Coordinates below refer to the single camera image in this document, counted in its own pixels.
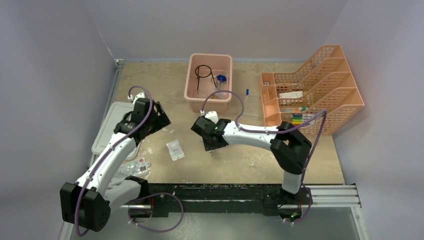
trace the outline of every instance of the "wooden table surface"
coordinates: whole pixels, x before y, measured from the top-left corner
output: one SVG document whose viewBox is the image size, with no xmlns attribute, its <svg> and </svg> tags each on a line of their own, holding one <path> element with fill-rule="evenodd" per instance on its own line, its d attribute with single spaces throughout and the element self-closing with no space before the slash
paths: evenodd
<svg viewBox="0 0 424 240">
<path fill-rule="evenodd" d="M 259 93 L 262 72 L 293 72 L 299 63 L 233 63 L 233 90 L 241 95 L 246 89 Z M 141 85 L 159 101 L 171 124 L 143 140 L 137 157 L 150 161 L 150 173 L 144 178 L 152 183 L 252 183 L 276 184 L 283 180 L 283 170 L 273 154 L 265 149 L 229 145 L 205 152 L 201 137 L 190 130 L 199 116 L 184 99 L 188 62 L 126 62 L 115 101 L 128 102 L 131 86 Z M 229 109 L 219 118 L 234 120 L 241 104 L 233 97 Z M 242 116 L 241 124 L 263 126 L 261 118 Z M 311 142 L 314 136 L 307 136 Z M 166 143 L 178 139 L 185 157 L 171 160 Z M 322 136 L 306 170 L 306 184 L 344 184 L 333 138 Z"/>
</svg>

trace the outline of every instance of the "small white label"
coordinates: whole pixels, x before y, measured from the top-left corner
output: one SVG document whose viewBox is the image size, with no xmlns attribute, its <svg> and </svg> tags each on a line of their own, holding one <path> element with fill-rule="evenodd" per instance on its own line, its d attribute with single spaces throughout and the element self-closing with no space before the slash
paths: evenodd
<svg viewBox="0 0 424 240">
<path fill-rule="evenodd" d="M 298 99 L 303 97 L 303 93 L 302 91 L 283 92 L 279 93 L 278 97 L 280 99 Z"/>
</svg>

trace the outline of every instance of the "small plastic bag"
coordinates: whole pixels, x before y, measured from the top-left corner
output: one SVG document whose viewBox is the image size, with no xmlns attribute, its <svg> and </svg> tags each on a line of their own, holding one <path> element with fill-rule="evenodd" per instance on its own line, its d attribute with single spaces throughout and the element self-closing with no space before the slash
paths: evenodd
<svg viewBox="0 0 424 240">
<path fill-rule="evenodd" d="M 122 164 L 110 181 L 109 188 L 121 184 L 128 176 L 141 177 L 149 174 L 149 167 L 150 162 L 144 157 Z"/>
<path fill-rule="evenodd" d="M 168 147 L 169 155 L 171 155 L 172 161 L 176 161 L 185 157 L 184 152 L 181 149 L 180 143 L 178 142 L 178 139 L 172 142 L 168 142 L 166 144 L 166 147 Z"/>
</svg>

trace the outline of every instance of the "pink plastic bin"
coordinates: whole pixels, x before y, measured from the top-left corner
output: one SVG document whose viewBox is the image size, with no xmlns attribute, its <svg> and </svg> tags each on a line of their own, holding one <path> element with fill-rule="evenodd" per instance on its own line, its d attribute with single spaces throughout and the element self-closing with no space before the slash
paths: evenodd
<svg viewBox="0 0 424 240">
<path fill-rule="evenodd" d="M 215 91 L 212 77 L 200 78 L 199 90 L 197 90 L 198 79 L 195 69 L 200 65 L 207 65 L 212 69 L 212 74 L 216 78 L 224 75 L 226 82 L 220 85 L 220 90 L 232 90 L 233 86 L 233 58 L 224 54 L 194 53 L 190 56 L 188 63 L 187 80 L 185 81 L 184 98 L 190 104 L 193 112 L 199 112 L 207 96 Z M 199 68 L 199 75 L 206 76 L 210 70 L 207 67 Z M 205 111 L 216 111 L 222 113 L 227 110 L 231 100 L 231 94 L 218 93 L 217 96 L 209 98 L 205 106 Z"/>
</svg>

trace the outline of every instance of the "white wall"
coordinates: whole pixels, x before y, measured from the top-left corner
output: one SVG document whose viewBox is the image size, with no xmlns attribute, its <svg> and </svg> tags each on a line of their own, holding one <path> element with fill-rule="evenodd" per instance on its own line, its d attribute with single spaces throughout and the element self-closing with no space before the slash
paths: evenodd
<svg viewBox="0 0 424 240">
<path fill-rule="evenodd" d="M 423 239 L 424 3 L 349 0 L 327 43 L 340 43 L 365 107 L 334 134 L 357 183 L 371 239 Z"/>
<path fill-rule="evenodd" d="M 323 44 L 347 0 L 84 0 L 113 56 L 299 61 Z"/>
<path fill-rule="evenodd" d="M 59 237 L 115 63 L 81 0 L 0 2 L 0 239 Z"/>
</svg>

